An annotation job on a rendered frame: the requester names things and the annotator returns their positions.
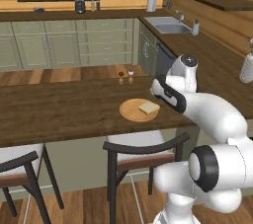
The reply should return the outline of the wooden wall shelf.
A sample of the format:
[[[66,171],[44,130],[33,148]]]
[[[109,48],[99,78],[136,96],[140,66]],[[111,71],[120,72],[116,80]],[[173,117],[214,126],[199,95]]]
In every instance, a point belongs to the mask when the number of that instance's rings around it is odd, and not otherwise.
[[[253,1],[249,0],[194,0],[220,11],[253,11]]]

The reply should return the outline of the white soap dispenser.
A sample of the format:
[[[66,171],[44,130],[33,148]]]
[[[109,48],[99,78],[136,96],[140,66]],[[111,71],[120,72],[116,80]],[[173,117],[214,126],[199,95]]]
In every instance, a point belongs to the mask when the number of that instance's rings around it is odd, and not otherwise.
[[[197,36],[199,34],[200,21],[196,19],[193,24],[192,35]]]

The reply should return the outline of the green base cupboard run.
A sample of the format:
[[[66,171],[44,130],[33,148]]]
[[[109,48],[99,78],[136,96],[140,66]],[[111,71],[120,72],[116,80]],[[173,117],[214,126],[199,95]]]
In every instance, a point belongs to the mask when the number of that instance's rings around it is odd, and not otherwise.
[[[0,23],[0,71],[136,62],[137,19]]]

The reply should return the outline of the white paper towel roll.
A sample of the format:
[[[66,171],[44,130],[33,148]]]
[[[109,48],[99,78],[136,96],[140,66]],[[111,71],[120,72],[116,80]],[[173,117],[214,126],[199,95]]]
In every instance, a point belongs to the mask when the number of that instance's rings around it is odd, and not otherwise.
[[[147,0],[146,11],[154,12],[156,10],[156,0]]]

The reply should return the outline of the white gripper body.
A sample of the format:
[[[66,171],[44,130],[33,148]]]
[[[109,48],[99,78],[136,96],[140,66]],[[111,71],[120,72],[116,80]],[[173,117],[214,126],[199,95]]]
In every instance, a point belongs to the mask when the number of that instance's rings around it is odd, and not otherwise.
[[[157,79],[154,79],[150,88],[150,93],[154,97],[161,97],[164,94],[164,89]]]

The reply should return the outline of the round wooden plate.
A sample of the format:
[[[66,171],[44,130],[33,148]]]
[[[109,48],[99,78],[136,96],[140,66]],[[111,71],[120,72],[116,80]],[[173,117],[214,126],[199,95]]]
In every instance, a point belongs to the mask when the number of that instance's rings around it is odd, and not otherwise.
[[[131,121],[135,122],[146,122],[154,119],[158,112],[153,112],[151,114],[145,114],[141,112],[138,107],[147,102],[145,99],[130,99],[123,102],[120,105],[120,113],[121,115]]]

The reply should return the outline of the white vase with flower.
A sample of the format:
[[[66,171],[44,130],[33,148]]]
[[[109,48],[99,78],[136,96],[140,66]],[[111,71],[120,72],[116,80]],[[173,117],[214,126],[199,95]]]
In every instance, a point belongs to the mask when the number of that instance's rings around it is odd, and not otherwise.
[[[239,79],[243,83],[253,81],[253,38],[249,40],[250,52],[244,58],[244,62],[240,71]]]

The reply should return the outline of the dark dishwasher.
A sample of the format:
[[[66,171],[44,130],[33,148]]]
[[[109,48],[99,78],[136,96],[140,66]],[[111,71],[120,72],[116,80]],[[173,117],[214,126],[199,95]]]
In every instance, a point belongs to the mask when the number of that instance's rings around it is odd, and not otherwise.
[[[177,59],[177,56],[174,55],[162,42],[157,43],[157,46],[156,74],[166,75],[174,61]]]

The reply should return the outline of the pale bread slice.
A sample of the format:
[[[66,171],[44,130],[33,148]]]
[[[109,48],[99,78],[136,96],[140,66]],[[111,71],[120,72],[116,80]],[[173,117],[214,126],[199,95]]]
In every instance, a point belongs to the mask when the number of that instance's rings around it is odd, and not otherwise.
[[[153,112],[158,112],[160,110],[160,106],[152,103],[151,101],[147,101],[139,106],[138,109],[145,114],[151,114]]]

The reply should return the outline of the black stool with white seat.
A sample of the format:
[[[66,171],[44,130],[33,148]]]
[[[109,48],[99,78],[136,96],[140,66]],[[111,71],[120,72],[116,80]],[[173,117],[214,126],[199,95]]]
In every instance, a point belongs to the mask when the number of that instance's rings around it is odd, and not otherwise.
[[[51,224],[39,186],[41,163],[44,161],[60,209],[64,208],[56,178],[44,143],[0,148],[0,189],[14,217],[16,207],[10,187],[23,187],[37,202],[43,224]]]
[[[183,133],[165,143],[152,146],[129,146],[105,142],[103,149],[108,151],[107,201],[110,203],[110,224],[116,224],[117,186],[129,170],[149,169],[148,194],[152,195],[154,169],[166,163],[179,161],[183,144],[190,139]]]

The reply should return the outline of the green sink cupboard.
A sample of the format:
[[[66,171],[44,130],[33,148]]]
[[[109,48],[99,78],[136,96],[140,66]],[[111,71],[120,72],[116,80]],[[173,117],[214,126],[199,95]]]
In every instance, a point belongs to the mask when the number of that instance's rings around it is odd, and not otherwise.
[[[157,38],[144,24],[140,24],[138,63],[148,75],[155,74],[157,51]]]

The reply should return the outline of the steel sink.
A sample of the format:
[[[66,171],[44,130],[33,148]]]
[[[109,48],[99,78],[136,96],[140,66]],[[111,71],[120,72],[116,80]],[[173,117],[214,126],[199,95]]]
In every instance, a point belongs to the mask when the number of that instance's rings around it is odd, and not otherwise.
[[[190,33],[192,29],[174,17],[145,17],[145,20],[163,35]]]

